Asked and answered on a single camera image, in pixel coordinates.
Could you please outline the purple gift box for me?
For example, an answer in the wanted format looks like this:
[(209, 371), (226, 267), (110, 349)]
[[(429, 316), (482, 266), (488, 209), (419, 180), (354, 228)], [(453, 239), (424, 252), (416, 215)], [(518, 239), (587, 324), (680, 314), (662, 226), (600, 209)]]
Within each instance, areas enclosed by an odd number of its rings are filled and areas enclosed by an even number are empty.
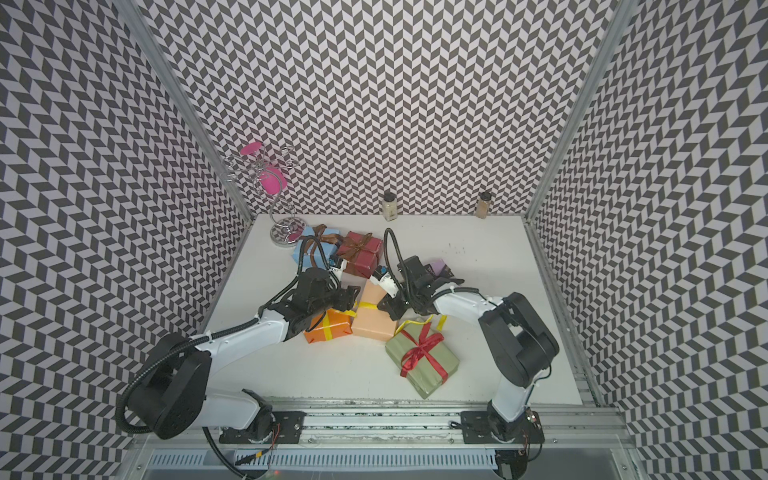
[(440, 277), (442, 275), (442, 272), (446, 268), (446, 263), (442, 259), (436, 259), (430, 261), (426, 265), (426, 269), (434, 276), (434, 277)]

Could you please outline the orange gift box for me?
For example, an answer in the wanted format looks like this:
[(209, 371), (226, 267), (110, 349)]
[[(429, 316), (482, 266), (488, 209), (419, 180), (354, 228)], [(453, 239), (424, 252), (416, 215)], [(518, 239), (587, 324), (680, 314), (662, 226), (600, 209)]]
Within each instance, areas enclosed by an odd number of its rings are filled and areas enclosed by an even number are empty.
[(327, 310), (310, 322), (310, 328), (303, 333), (309, 344), (334, 340), (352, 334), (352, 323), (356, 313), (352, 310)]

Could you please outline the yellow ribbon of peach box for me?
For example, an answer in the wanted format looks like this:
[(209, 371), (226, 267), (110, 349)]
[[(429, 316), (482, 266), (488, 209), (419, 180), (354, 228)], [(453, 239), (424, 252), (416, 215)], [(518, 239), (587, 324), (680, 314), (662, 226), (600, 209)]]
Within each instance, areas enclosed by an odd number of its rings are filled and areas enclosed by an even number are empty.
[(425, 323), (431, 324), (433, 320), (437, 321), (436, 330), (441, 332), (447, 321), (447, 316), (440, 315), (436, 317), (432, 315), (425, 320), (406, 319), (398, 322), (392, 320), (386, 311), (379, 310), (376, 305), (369, 302), (361, 302), (352, 323), (352, 332), (354, 335), (388, 341), (403, 327), (408, 325), (422, 326)]

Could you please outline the peach gift box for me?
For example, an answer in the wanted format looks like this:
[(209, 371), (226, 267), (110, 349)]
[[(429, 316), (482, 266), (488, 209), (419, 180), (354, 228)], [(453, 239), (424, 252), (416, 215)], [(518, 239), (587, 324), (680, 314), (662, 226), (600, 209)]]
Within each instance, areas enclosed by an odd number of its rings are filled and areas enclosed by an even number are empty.
[(378, 303), (386, 296), (387, 292), (382, 287), (371, 280), (366, 281), (352, 322), (354, 335), (384, 342), (395, 335), (397, 323), (387, 311), (378, 309)]

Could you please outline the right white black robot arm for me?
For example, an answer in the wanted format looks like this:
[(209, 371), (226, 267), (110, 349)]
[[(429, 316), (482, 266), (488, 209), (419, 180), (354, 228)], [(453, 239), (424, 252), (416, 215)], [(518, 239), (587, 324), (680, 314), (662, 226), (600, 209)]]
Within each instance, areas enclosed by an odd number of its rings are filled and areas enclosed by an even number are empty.
[(540, 417), (529, 406), (536, 383), (551, 375), (560, 347), (528, 299), (520, 293), (486, 297), (462, 279), (435, 273), (412, 256), (398, 265), (403, 274), (379, 267), (374, 282), (385, 290), (376, 307), (394, 320), (411, 309), (418, 315), (449, 316), (476, 325), (501, 374), (487, 409), (461, 414), (467, 443), (543, 443)]

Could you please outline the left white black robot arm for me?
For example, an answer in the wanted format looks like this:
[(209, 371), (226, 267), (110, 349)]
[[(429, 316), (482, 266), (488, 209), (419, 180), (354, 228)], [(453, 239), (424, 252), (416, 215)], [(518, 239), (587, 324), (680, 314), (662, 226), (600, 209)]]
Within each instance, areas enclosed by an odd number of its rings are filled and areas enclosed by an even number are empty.
[(248, 389), (217, 391), (210, 378), (262, 348), (318, 328), (330, 309), (352, 309), (360, 292), (360, 287), (344, 287), (333, 273), (312, 267), (242, 324), (190, 338), (166, 335), (119, 397), (118, 428), (160, 439), (197, 427), (251, 430), (258, 439), (266, 437), (273, 423), (270, 405)]

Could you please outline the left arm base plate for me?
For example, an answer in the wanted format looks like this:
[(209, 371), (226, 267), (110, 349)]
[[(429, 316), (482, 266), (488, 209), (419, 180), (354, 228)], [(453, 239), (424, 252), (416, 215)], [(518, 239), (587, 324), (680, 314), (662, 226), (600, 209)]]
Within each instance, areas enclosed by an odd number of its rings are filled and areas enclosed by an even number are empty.
[(303, 411), (259, 412), (245, 429), (223, 428), (219, 436), (222, 444), (265, 445), (298, 444), (304, 427)]

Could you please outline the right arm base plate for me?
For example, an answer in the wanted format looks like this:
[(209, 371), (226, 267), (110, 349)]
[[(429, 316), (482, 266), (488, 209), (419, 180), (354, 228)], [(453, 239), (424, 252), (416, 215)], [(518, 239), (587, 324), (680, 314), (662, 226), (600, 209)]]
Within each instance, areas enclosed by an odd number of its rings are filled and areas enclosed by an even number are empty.
[(460, 426), (465, 444), (543, 444), (545, 435), (538, 413), (530, 408), (513, 421), (494, 411), (462, 411)]

